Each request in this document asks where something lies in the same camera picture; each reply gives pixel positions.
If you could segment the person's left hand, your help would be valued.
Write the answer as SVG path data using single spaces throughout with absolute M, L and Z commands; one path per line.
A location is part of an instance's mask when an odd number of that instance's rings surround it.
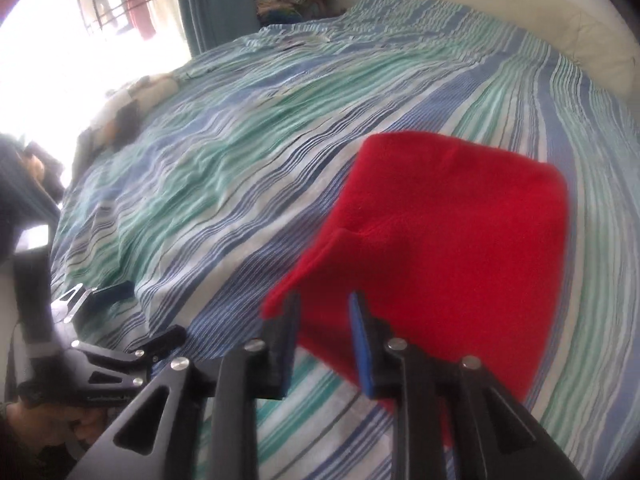
M 60 404 L 29 408 L 18 401 L 6 406 L 6 422 L 17 441 L 29 452 L 38 454 L 44 448 L 65 443 L 70 437 L 92 445 L 106 428 L 107 410 Z

